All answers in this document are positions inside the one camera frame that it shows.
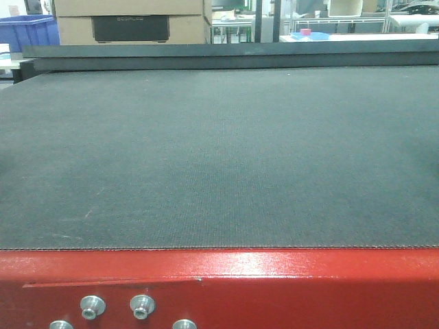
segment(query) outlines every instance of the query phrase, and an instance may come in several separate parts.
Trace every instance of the pink object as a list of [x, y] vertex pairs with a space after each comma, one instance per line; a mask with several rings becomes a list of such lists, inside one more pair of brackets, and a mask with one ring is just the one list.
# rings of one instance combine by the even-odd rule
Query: pink object
[[302, 34], [303, 36], [310, 36], [311, 29], [300, 29], [300, 34]]

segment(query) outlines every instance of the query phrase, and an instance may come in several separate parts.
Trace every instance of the screw head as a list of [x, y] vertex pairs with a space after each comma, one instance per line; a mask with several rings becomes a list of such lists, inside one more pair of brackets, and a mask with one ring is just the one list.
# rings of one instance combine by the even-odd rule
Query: screw head
[[96, 312], [91, 308], [86, 308], [85, 310], [82, 310], [82, 317], [86, 320], [94, 320], [96, 319], [96, 316]]
[[80, 306], [82, 309], [82, 317], [86, 320], [96, 319], [106, 308], [103, 299], [97, 296], [86, 296], [82, 298]]
[[73, 326], [67, 321], [56, 320], [49, 324], [49, 329], [73, 329]]
[[132, 314], [138, 320], [146, 319], [156, 308], [156, 302], [147, 295], [134, 296], [130, 301]]
[[188, 319], [181, 319], [172, 325], [172, 329], [197, 329], [197, 325]]

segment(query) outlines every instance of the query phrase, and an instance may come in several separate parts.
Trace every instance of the red metal frame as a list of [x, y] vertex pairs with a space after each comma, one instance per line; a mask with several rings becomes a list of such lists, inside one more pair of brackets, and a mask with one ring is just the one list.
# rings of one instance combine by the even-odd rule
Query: red metal frame
[[[132, 316], [146, 293], [156, 310]], [[79, 301], [107, 303], [81, 318]], [[439, 328], [439, 249], [0, 252], [0, 328]]]

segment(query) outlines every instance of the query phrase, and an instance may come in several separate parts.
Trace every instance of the blue bin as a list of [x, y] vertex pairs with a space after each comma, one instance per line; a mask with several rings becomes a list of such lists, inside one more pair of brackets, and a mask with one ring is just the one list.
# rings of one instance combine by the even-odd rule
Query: blue bin
[[23, 15], [0, 19], [0, 43], [9, 43], [12, 53], [23, 46], [59, 45], [58, 25], [52, 15]]

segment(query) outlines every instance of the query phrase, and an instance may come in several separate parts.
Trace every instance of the conveyor belt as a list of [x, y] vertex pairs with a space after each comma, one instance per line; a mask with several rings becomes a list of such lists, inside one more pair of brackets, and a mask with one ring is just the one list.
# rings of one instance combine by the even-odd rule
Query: conveyor belt
[[438, 246], [438, 76], [27, 80], [0, 92], [0, 249]]

